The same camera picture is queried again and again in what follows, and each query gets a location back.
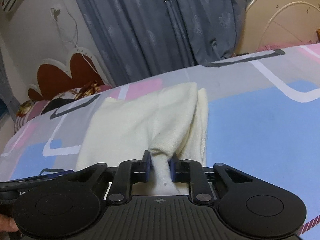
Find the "curtain fold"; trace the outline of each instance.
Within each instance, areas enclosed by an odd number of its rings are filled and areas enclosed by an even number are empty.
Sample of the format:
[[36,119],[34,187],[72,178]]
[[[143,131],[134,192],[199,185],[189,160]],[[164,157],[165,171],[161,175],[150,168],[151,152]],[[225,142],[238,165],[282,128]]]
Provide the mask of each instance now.
[[116,85],[229,57],[248,0],[76,0]]
[[12,93],[12,89],[5,72],[1,50],[0,50],[0,99],[7,106],[9,114],[12,117],[13,121],[16,121],[17,119],[16,113],[19,110],[20,103]]

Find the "brown headboard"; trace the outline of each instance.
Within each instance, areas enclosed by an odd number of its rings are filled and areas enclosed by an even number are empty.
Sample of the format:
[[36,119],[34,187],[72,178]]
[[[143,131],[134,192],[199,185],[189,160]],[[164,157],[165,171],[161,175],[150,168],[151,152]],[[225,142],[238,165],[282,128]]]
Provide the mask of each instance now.
[[67,57],[66,65],[54,60],[45,59],[37,71],[37,85],[30,85],[29,98],[32,100],[51,100],[58,93],[81,88],[90,81],[97,81],[98,85],[104,85],[100,75],[104,76],[97,59],[84,48],[72,50]]

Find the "gray fabric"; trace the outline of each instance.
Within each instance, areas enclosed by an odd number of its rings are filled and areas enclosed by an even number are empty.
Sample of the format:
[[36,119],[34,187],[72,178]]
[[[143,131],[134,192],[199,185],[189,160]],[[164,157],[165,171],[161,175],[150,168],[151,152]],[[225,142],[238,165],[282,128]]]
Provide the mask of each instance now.
[[0,51],[0,99],[5,103],[8,108],[9,114],[14,121],[16,121],[16,113],[19,110],[20,103],[14,97],[11,86],[9,84],[7,75],[5,73],[2,54]]
[[228,58],[249,0],[76,0],[116,85]]

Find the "finger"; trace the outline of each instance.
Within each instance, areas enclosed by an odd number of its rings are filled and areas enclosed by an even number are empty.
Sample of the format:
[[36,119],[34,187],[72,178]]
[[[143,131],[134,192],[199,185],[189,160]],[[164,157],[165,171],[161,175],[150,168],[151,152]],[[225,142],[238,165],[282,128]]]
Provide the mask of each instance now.
[[3,231],[9,233],[16,232],[18,231],[18,227],[13,218],[0,214],[0,232]]

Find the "beige round board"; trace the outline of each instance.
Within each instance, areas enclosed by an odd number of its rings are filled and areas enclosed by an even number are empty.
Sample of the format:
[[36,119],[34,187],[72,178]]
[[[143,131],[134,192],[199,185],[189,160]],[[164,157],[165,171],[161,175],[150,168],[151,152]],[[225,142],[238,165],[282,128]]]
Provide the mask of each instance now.
[[318,40],[320,0],[253,0],[236,53],[275,43]]

